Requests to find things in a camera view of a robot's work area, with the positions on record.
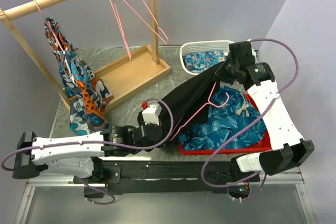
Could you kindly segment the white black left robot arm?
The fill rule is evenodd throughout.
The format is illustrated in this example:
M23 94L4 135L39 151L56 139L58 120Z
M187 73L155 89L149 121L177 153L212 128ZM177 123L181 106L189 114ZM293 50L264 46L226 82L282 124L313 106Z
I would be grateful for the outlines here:
M17 144L12 177L30 179L44 172L88 178L98 183L104 178L101 158L151 151L162 140L161 126L156 124L114 126L89 135L62 138L43 138L25 132Z

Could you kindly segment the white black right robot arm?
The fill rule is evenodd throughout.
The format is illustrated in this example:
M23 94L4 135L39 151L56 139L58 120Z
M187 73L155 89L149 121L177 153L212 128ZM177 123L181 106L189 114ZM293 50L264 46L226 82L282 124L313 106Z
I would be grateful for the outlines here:
M251 43L229 44L228 59L215 74L223 82L238 81L244 86L263 115L271 144L269 151L233 158L231 178L242 181L248 172L272 176L302 165L314 151L314 144L304 140L295 127L280 97L275 75L269 64L256 62Z

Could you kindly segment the black shorts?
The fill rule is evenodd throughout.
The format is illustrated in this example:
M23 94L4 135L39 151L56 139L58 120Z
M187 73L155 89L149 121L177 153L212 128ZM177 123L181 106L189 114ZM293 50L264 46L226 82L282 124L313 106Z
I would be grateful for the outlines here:
M184 124L204 103L216 84L214 93L219 90L219 79L215 75L222 63L218 63L195 77L179 85L162 101L167 104L173 115L173 134Z

